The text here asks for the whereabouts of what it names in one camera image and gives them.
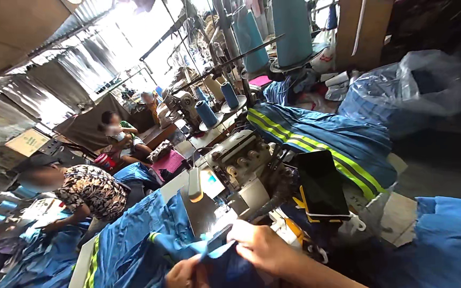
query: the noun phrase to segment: trousers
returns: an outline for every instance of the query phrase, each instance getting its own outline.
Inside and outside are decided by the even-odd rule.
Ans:
[[[129,188],[131,188],[131,192],[129,192],[126,202],[125,202],[125,208],[122,211],[124,213],[127,211],[129,208],[132,206],[135,206],[138,202],[140,202],[142,199],[145,197],[144,193],[144,183],[142,180],[139,179],[132,179],[128,181],[123,182],[125,185],[127,185]],[[115,222],[113,221],[102,221],[97,218],[93,218],[92,222],[90,222],[90,226],[88,226],[88,230],[85,232],[83,237],[80,239],[80,241],[77,244],[77,248],[81,249],[81,247],[88,242],[90,239],[92,239],[95,234],[99,233],[106,227],[106,225],[111,224]]]

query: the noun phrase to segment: human hand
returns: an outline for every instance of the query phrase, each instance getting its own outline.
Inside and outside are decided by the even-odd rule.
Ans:
[[[209,288],[208,275],[200,262],[200,254],[179,261],[165,276],[166,288]],[[195,281],[192,278],[195,270]]]
[[[289,268],[288,260],[298,257],[280,236],[269,226],[255,226],[236,220],[227,234],[227,242],[236,240],[236,252],[253,266],[274,276],[281,277]]]
[[[42,232],[44,232],[44,233],[49,233],[49,232],[59,230],[62,227],[63,227],[63,225],[61,225],[61,223],[58,220],[54,220],[53,222],[49,223],[46,226],[37,227],[37,228],[40,228],[42,230]]]

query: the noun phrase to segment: industrial sewing machine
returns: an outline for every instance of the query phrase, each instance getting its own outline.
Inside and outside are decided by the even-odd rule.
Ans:
[[[190,127],[190,133],[198,130],[200,125],[200,116],[195,110],[197,100],[189,92],[181,91],[176,95],[170,94],[169,91],[163,93],[164,103],[170,110],[166,116],[172,122],[179,119],[179,116],[186,121]]]
[[[258,134],[242,130],[197,161],[181,189],[196,237],[210,239],[237,218],[265,215],[297,189],[294,169],[279,158],[280,146],[273,153],[271,148]]]

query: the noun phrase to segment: metal roof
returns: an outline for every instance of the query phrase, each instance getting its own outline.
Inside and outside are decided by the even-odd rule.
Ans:
[[[116,0],[84,0],[44,44],[54,42],[67,33],[83,27],[86,23],[111,9],[115,1]]]

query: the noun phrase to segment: floral shirt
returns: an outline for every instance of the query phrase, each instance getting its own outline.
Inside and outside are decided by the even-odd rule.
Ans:
[[[127,194],[110,174],[91,165],[76,165],[65,172],[56,196],[74,211],[86,204],[98,220],[113,221],[122,215]]]

